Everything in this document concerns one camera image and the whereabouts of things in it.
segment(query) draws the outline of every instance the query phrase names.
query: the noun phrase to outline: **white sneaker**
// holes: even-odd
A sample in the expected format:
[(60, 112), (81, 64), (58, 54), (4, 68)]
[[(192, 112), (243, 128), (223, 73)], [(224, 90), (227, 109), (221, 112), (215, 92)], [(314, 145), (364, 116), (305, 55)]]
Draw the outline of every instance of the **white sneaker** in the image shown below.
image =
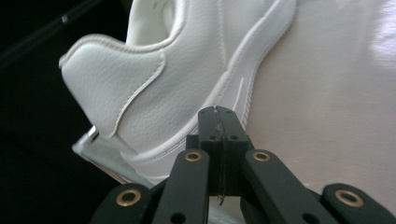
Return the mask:
[(257, 68), (289, 27), (295, 4), (135, 0), (126, 43), (81, 38), (60, 61), (64, 82), (101, 138), (158, 183), (185, 136), (197, 132), (201, 108), (222, 105), (247, 123)]

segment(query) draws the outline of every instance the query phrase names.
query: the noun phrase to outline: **white midsole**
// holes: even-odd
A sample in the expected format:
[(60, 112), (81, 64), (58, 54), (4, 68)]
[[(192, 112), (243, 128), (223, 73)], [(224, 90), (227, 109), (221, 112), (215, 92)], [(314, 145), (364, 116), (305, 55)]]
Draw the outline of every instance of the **white midsole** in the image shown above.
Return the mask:
[[(295, 1), (276, 0), (265, 15), (247, 33), (230, 60), (228, 71), (219, 79), (201, 108), (221, 105), (232, 108), (245, 127), (254, 77), (262, 58), (284, 34), (294, 16)], [(281, 19), (283, 24), (273, 20)], [(121, 156), (138, 174), (152, 183), (169, 175), (176, 155), (185, 149), (186, 135), (197, 133), (197, 114), (172, 138), (152, 150)]]

